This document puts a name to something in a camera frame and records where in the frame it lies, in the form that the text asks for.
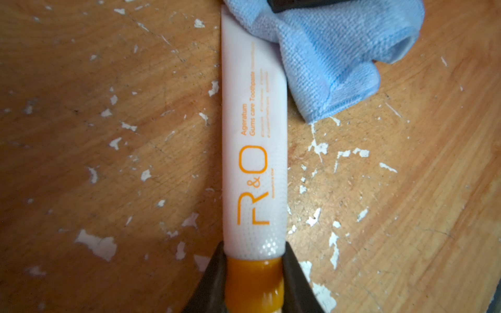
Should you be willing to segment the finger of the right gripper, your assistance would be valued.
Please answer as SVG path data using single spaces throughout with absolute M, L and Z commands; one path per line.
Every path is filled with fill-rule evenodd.
M 267 0 L 274 13 L 281 13 L 293 9 L 310 9 L 334 5 L 344 0 Z

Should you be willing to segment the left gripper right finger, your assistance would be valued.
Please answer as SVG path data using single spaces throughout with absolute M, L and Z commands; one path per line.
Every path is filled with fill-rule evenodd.
M 284 275 L 282 312 L 324 313 L 289 242 L 286 242 L 282 261 Z

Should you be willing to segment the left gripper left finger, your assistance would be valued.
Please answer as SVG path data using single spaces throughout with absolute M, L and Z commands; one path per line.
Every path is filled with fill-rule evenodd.
M 226 255 L 224 253 L 224 243 L 221 241 L 217 245 L 200 282 L 182 312 L 228 312 L 224 300 L 226 273 Z

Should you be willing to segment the orange cap toothpaste tube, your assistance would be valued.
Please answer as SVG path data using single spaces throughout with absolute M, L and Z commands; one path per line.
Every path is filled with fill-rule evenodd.
M 221 12 L 224 300 L 230 312 L 284 303 L 287 80 L 275 44 Z

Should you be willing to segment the blue microfiber cloth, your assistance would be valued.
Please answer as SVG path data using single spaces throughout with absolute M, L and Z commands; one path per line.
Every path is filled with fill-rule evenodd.
M 401 60 L 425 18 L 422 1 L 341 1 L 280 12 L 272 1 L 226 6 L 250 34 L 279 45 L 290 92 L 309 124 L 374 95 L 376 63 Z

